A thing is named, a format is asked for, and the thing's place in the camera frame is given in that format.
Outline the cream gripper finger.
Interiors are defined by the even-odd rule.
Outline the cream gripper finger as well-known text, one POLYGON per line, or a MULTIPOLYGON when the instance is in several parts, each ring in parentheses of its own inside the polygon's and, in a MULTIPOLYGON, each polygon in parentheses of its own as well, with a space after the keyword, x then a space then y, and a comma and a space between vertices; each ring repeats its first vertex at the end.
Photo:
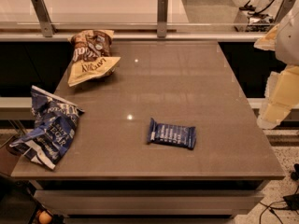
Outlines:
POLYGON ((278 25, 275 25, 267 32, 266 35, 259 38, 254 43, 254 48, 274 51, 276 49, 277 34, 278 34, 278 25))
POLYGON ((274 129, 299 104, 299 66, 287 65, 280 73, 271 72, 264 96, 257 124, 262 129, 274 129))

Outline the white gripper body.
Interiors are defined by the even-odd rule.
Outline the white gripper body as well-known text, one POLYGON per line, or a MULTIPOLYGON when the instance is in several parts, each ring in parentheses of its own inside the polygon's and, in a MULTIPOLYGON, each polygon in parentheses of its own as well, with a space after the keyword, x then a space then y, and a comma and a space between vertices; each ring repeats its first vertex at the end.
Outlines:
POLYGON ((285 64, 299 65, 299 7, 293 7, 279 24, 275 53, 285 64))

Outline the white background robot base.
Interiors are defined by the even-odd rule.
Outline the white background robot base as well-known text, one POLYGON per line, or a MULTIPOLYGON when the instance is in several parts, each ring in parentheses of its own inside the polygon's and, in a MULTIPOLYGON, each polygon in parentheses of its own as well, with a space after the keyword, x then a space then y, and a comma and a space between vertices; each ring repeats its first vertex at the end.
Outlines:
POLYGON ((234 21, 234 28, 238 32, 268 32, 276 25, 274 23, 278 12, 271 13, 269 8, 277 0, 259 0, 256 5, 248 1, 238 9, 234 21))

